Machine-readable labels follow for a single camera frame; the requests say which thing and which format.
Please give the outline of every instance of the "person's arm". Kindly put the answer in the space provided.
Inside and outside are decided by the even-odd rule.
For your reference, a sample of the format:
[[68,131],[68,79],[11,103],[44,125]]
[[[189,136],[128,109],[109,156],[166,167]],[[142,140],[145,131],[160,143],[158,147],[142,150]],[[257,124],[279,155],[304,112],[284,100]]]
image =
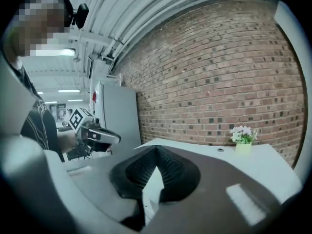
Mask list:
[[74,130],[58,132],[58,146],[62,153],[69,152],[73,147],[77,146],[77,144]]

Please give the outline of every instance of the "black t-shirt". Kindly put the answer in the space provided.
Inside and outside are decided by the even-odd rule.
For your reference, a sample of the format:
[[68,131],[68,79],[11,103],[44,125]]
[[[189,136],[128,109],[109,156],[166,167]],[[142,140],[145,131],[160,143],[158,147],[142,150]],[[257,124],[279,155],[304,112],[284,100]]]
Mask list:
[[20,70],[12,68],[21,83],[36,98],[21,130],[21,135],[35,140],[43,149],[57,152],[60,159],[64,157],[58,145],[57,127],[50,110],[38,95],[24,67]]

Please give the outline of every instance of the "neck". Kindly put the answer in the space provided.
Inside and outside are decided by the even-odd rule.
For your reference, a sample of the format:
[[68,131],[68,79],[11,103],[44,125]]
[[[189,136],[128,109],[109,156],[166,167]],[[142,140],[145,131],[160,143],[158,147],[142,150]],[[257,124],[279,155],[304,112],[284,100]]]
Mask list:
[[3,46],[3,51],[9,63],[17,70],[21,69],[22,63],[20,57],[16,54],[14,47],[12,46],[12,40],[8,38]]

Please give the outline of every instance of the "white strip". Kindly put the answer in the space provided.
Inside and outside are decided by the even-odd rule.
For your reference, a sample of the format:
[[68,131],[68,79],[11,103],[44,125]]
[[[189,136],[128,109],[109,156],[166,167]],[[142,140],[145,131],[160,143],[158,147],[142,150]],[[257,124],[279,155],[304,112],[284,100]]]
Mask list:
[[249,226],[253,226],[266,218],[266,213],[236,184],[226,188],[226,192]]

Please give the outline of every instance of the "white ceiling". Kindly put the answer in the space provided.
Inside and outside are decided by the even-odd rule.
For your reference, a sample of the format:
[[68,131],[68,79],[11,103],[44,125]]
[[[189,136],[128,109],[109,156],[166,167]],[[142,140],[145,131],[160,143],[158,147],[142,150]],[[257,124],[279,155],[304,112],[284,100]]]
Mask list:
[[[88,56],[108,56],[114,62],[105,64],[96,61],[95,79],[106,78],[107,72],[157,24],[175,13],[207,0],[70,0],[74,9],[86,3],[89,15],[81,32],[72,26],[69,33],[56,34],[68,47],[78,49],[80,62],[73,57],[27,57],[23,58],[26,68],[37,91],[42,91],[45,101],[66,102],[68,99],[88,100],[90,81],[87,78]],[[61,94],[58,89],[80,89],[81,94]]]

